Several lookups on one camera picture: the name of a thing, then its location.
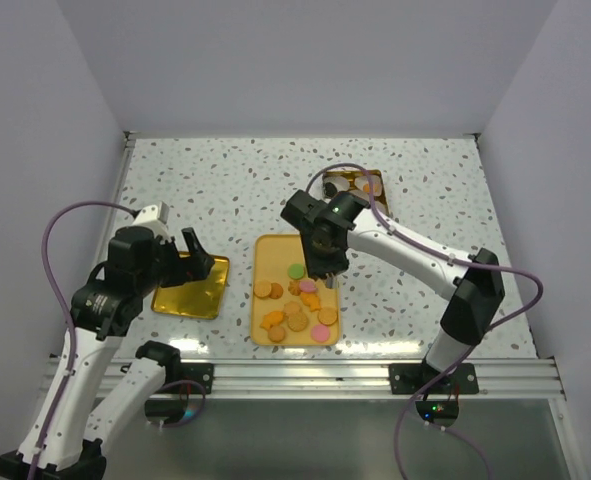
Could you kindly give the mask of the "black sandwich cookie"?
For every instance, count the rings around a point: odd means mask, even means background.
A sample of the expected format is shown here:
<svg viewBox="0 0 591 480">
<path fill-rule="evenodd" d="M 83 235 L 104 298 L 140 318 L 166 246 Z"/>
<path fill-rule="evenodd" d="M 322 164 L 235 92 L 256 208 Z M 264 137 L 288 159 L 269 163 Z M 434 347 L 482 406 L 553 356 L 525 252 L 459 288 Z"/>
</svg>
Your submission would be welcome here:
<svg viewBox="0 0 591 480">
<path fill-rule="evenodd" d="M 327 198 L 333 198 L 338 193 L 338 189 L 333 183 L 327 182 L 323 185 L 323 192 Z"/>
</svg>

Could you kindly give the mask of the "gold tin lid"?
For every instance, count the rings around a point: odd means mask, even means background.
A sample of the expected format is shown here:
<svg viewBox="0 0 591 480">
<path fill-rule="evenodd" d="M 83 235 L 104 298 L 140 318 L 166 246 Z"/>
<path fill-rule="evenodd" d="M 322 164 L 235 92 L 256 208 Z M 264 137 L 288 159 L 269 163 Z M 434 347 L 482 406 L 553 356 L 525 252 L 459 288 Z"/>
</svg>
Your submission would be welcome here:
<svg viewBox="0 0 591 480">
<path fill-rule="evenodd" d="M 230 260 L 214 256 L 214 265 L 206 280 L 178 287 L 158 288 L 151 310 L 158 314 L 214 320 L 218 317 L 227 286 Z"/>
</svg>

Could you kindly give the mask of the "steel serving tongs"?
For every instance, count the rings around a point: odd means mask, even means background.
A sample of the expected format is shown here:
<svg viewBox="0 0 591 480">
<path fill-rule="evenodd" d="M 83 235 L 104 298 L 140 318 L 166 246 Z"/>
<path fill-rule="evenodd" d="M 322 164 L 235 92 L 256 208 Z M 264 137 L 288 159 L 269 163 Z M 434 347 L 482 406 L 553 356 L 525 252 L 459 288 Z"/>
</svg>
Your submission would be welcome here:
<svg viewBox="0 0 591 480">
<path fill-rule="evenodd" d="M 331 273 L 327 274 L 324 279 L 324 284 L 328 289 L 335 289 L 337 284 L 336 275 Z"/>
</svg>

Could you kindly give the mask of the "orange round cookie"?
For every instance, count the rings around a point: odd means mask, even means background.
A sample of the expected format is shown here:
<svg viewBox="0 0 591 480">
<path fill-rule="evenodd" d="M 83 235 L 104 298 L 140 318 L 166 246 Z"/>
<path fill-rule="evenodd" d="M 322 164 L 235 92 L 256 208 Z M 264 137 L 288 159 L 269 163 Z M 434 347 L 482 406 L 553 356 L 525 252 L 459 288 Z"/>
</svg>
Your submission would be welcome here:
<svg viewBox="0 0 591 480">
<path fill-rule="evenodd" d="M 374 197 L 378 197 L 382 193 L 382 186 L 378 183 L 373 185 L 366 183 L 361 187 L 361 190 L 366 194 L 372 194 Z"/>
</svg>

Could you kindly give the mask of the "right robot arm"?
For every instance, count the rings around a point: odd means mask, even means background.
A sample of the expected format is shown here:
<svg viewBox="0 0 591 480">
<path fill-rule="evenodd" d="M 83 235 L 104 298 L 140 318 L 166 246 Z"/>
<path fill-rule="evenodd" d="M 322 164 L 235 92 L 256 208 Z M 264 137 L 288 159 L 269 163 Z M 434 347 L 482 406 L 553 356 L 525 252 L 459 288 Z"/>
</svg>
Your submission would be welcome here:
<svg viewBox="0 0 591 480">
<path fill-rule="evenodd" d="M 446 300 L 440 330 L 416 380 L 436 393 L 455 382 L 452 364 L 479 345 L 505 296 L 493 252 L 482 249 L 469 256 L 431 243 L 346 192 L 326 202 L 298 190 L 281 218 L 298 231 L 306 269 L 315 280 L 329 281 L 346 272 L 353 250 L 400 269 Z"/>
</svg>

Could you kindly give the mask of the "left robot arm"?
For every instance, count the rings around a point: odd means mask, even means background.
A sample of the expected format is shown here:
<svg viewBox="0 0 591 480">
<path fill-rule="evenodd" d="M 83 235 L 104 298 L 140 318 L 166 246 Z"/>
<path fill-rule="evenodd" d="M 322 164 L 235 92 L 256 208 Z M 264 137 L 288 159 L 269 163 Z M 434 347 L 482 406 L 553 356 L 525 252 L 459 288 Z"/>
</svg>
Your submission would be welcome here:
<svg viewBox="0 0 591 480">
<path fill-rule="evenodd" d="M 204 280 L 214 259 L 191 228 L 181 256 L 160 222 L 121 228 L 107 259 L 72 297 L 60 361 L 33 427 L 21 445 L 0 456 L 4 479 L 100 479 L 106 455 L 131 418 L 155 393 L 207 387 L 183 374 L 179 350 L 148 341 L 136 351 L 125 377 L 102 401 L 96 399 L 105 372 L 158 287 Z"/>
</svg>

